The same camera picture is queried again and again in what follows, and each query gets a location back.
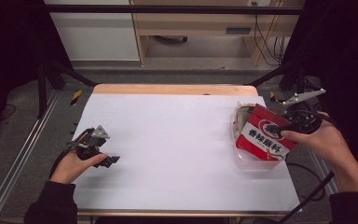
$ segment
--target floor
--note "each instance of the floor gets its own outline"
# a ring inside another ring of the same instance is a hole
[[[276,67],[265,62],[253,66],[240,37],[190,36],[186,43],[155,37],[149,44],[144,66],[137,62],[74,62],[74,65],[85,77],[104,83],[237,85],[262,77]],[[274,62],[270,56],[266,55],[266,58],[269,63]],[[63,91],[48,91],[49,96],[57,97],[57,101],[46,118],[47,123],[39,131],[34,130],[38,122],[36,82],[15,89],[8,96],[8,105],[0,121],[0,187],[8,178],[15,181],[11,186],[0,190],[0,201],[4,202],[0,204],[0,223],[22,223],[24,212],[37,198],[47,179],[50,165],[62,150],[62,142],[72,138],[76,129],[74,124],[80,119],[81,108],[87,102],[92,88],[68,76],[64,76],[64,79],[67,85]],[[269,100],[271,91],[281,97],[287,94],[280,92],[277,85],[279,80],[280,77],[275,77],[257,88],[267,104],[272,104]],[[69,106],[74,92],[79,89],[83,91],[82,97],[76,106]],[[36,139],[26,146],[24,143],[28,142],[30,133],[35,133]],[[25,147],[32,150],[24,153]],[[310,154],[302,147],[291,153],[290,160],[318,172]],[[18,156],[27,160],[22,164],[21,172],[16,173],[12,164],[18,161]],[[290,167],[289,170],[299,197],[307,195],[317,184],[317,180],[309,173],[296,167]],[[288,223],[328,223],[330,218],[328,200],[324,196],[319,202],[309,203],[302,213],[295,215]],[[88,218],[80,217],[79,220],[87,221]],[[236,223],[236,219],[231,219],[230,222]]]

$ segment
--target finger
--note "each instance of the finger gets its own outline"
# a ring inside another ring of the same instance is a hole
[[[296,133],[293,131],[281,131],[281,136],[298,143],[303,143],[307,139],[306,134]]]
[[[100,163],[101,161],[103,161],[105,158],[107,157],[106,154],[104,153],[101,153],[101,154],[98,154],[96,156],[93,156],[87,160],[84,161],[84,164],[87,166],[87,168],[95,165],[95,164],[98,164]]]

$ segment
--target black cloth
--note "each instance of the black cloth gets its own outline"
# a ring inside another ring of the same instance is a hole
[[[77,206],[74,202],[75,185],[46,182],[39,198],[28,209],[24,224],[73,224],[77,223]],[[358,223],[358,192],[343,192],[330,196],[332,211],[331,224]],[[135,223],[224,223],[222,218],[178,217],[101,217],[97,224],[135,224]]]

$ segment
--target table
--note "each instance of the table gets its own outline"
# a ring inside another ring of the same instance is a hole
[[[292,210],[298,198],[284,161],[269,171],[236,165],[230,116],[238,102],[264,104],[248,86],[97,86],[75,136],[101,124],[111,136],[101,151],[121,158],[77,179],[78,214],[243,217]]]

